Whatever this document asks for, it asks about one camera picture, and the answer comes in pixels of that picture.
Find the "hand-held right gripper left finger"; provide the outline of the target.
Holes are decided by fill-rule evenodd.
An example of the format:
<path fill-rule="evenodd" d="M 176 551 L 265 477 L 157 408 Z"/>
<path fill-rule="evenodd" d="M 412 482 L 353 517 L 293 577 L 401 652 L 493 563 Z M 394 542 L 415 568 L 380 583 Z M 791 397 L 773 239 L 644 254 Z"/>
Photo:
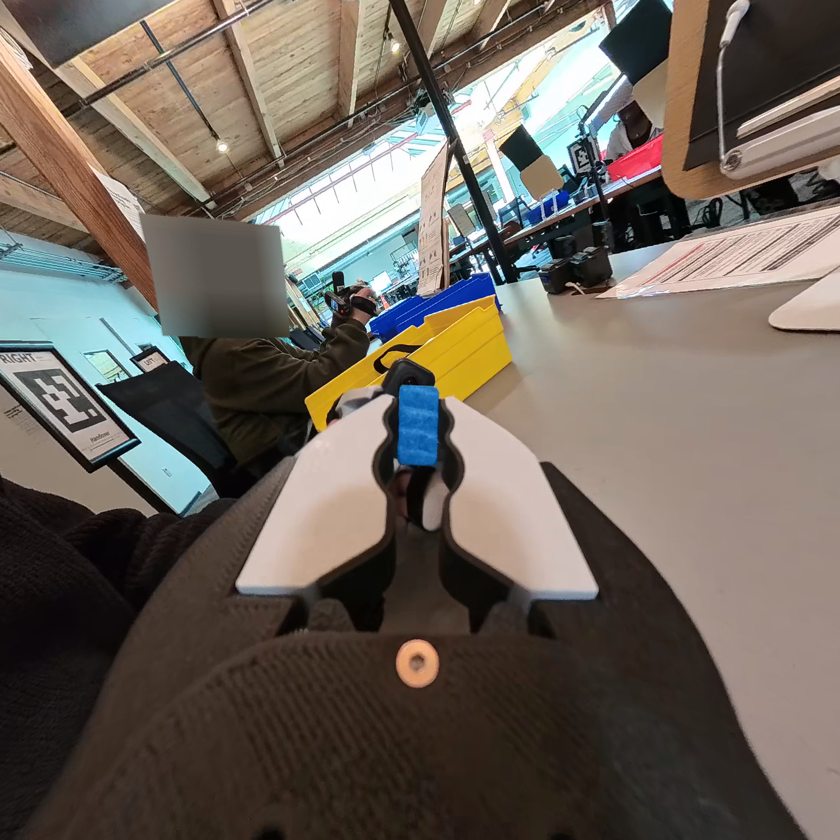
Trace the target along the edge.
<path fill-rule="evenodd" d="M 388 496 L 375 458 L 394 397 L 378 395 L 300 452 L 235 583 L 241 595 L 302 595 L 378 545 Z"/>

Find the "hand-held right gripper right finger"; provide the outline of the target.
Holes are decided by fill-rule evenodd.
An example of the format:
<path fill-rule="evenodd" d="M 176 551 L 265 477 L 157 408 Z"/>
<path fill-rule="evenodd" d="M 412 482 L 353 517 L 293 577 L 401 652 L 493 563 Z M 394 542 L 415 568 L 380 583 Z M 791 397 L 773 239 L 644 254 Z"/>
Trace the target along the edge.
<path fill-rule="evenodd" d="M 511 602 L 592 601 L 593 573 L 536 455 L 453 396 L 446 442 L 458 458 L 446 535 Z"/>

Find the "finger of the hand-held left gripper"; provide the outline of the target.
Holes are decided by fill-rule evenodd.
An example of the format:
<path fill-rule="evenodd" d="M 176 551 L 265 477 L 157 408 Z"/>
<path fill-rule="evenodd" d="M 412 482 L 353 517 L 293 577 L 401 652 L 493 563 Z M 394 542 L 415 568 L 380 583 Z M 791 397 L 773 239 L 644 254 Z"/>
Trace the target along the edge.
<path fill-rule="evenodd" d="M 327 427 L 358 411 L 366 404 L 381 396 L 384 392 L 384 388 L 380 385 L 370 385 L 342 394 L 328 411 L 326 416 Z"/>

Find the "blue foam block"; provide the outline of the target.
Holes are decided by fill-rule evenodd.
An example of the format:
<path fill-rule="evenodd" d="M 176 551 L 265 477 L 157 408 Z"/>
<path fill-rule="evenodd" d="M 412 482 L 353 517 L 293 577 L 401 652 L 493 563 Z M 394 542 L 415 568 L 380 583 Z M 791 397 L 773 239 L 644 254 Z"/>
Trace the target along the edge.
<path fill-rule="evenodd" d="M 439 447 L 438 389 L 432 385 L 402 385 L 397 419 L 397 461 L 407 467 L 435 467 Z"/>

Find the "yellow plastic bin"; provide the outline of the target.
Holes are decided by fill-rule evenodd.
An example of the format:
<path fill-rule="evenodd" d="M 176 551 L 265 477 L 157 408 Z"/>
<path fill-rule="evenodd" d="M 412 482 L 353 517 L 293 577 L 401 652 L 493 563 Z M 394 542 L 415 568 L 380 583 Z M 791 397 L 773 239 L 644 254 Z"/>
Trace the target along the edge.
<path fill-rule="evenodd" d="M 465 400 L 511 362 L 496 298 L 431 314 L 377 350 L 369 352 L 328 384 L 306 398 L 312 424 L 320 433 L 335 401 L 347 391 L 383 383 L 391 366 L 402 358 L 434 374 L 441 397 Z"/>

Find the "blue plastic bin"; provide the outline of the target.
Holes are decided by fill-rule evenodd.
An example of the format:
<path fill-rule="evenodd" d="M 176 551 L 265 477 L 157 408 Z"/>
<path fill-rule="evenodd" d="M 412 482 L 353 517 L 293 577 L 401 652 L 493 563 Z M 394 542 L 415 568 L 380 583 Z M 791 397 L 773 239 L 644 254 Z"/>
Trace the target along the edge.
<path fill-rule="evenodd" d="M 480 272 L 432 297 L 413 296 L 397 302 L 370 320 L 368 330 L 374 338 L 386 343 L 403 330 L 420 326 L 431 314 L 495 296 L 496 284 L 491 274 Z"/>

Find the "wooden instruction board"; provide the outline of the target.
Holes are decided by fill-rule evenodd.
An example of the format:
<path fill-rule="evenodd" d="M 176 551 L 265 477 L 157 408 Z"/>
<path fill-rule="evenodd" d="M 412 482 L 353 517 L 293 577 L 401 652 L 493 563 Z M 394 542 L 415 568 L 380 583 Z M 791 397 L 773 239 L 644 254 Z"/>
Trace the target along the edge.
<path fill-rule="evenodd" d="M 436 153 L 421 180 L 421 205 L 418 225 L 418 284 L 416 294 L 430 298 L 448 288 L 450 254 L 448 217 L 445 211 L 445 188 L 452 162 L 450 142 L 446 140 Z"/>

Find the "black chair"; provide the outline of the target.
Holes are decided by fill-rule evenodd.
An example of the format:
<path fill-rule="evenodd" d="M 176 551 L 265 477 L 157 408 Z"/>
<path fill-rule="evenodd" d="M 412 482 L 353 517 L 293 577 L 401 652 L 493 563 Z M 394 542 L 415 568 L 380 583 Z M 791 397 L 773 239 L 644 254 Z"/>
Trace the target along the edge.
<path fill-rule="evenodd" d="M 240 498 L 257 483 L 217 431 L 200 381 L 178 363 L 97 389 L 197 467 L 219 497 Z"/>

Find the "black battery charger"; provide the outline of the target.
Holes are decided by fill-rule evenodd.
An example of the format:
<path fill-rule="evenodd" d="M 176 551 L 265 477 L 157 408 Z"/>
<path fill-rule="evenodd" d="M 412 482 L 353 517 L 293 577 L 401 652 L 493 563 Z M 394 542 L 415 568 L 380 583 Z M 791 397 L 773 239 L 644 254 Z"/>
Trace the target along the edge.
<path fill-rule="evenodd" d="M 604 247 L 588 247 L 570 260 L 574 282 L 584 288 L 601 287 L 613 278 L 610 251 Z"/>
<path fill-rule="evenodd" d="M 577 282 L 573 256 L 550 261 L 539 268 L 538 275 L 543 290 L 550 296 L 559 296 L 567 291 L 583 293 Z"/>

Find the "black and beige board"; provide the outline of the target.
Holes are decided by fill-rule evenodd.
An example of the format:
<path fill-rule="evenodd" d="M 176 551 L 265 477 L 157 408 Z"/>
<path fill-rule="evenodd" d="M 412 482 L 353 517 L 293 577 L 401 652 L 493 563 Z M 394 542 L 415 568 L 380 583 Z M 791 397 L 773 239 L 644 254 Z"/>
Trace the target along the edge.
<path fill-rule="evenodd" d="M 499 145 L 499 152 L 513 163 L 534 201 L 541 201 L 564 189 L 564 179 L 557 166 L 542 152 L 523 124 L 519 124 Z"/>

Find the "black pole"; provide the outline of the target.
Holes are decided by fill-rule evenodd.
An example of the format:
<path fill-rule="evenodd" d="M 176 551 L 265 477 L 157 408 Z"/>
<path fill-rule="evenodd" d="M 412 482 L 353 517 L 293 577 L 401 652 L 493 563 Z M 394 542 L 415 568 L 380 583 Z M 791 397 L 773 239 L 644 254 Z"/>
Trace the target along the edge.
<path fill-rule="evenodd" d="M 519 280 L 518 268 L 511 261 L 500 232 L 493 220 L 493 214 L 482 195 L 480 184 L 469 162 L 469 156 L 457 131 L 452 113 L 438 84 L 433 66 L 428 58 L 424 43 L 417 31 L 413 18 L 404 1 L 390 1 L 389 4 L 402 30 L 410 56 L 414 59 L 423 86 L 430 97 L 437 117 L 444 129 L 448 140 L 448 147 L 453 153 L 481 226 L 484 228 L 487 240 L 486 244 L 489 246 L 498 269 L 501 271 L 503 282 L 505 284 L 516 283 Z"/>

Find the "person's black sweater torso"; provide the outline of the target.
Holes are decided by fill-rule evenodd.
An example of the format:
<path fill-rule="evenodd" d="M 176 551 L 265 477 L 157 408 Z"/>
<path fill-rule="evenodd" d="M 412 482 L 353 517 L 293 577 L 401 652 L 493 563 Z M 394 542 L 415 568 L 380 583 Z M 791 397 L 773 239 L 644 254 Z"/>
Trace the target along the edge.
<path fill-rule="evenodd" d="M 96 513 L 1 480 L 1 838 L 62 771 L 141 608 L 233 503 Z"/>

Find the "wooden desk with black legs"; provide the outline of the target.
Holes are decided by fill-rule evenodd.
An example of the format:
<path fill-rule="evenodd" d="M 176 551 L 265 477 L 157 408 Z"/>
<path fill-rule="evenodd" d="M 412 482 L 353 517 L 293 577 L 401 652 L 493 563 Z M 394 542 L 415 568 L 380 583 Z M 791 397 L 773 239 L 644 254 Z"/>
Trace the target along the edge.
<path fill-rule="evenodd" d="M 608 218 L 618 254 L 674 242 L 692 232 L 686 202 L 667 187 L 659 167 L 604 189 Z M 578 245 L 594 244 L 592 227 L 604 220 L 600 199 L 571 203 L 544 221 L 509 237 L 505 246 L 517 260 L 532 249 L 546 247 L 555 257 L 553 241 L 574 236 Z"/>

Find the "red box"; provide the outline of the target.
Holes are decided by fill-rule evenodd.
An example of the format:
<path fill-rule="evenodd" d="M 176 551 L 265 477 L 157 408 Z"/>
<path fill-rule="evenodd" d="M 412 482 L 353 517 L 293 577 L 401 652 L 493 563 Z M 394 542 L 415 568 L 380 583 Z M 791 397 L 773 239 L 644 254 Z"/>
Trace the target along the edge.
<path fill-rule="evenodd" d="M 664 135 L 659 134 L 607 166 L 611 182 L 630 181 L 661 166 Z"/>

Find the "printed paper sheet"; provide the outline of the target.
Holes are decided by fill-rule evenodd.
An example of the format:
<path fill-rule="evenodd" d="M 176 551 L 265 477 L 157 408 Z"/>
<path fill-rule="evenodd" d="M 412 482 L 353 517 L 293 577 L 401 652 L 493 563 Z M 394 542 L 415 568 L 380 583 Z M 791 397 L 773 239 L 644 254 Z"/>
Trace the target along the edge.
<path fill-rule="evenodd" d="M 830 206 L 679 242 L 599 298 L 820 280 L 838 265 L 839 209 Z"/>

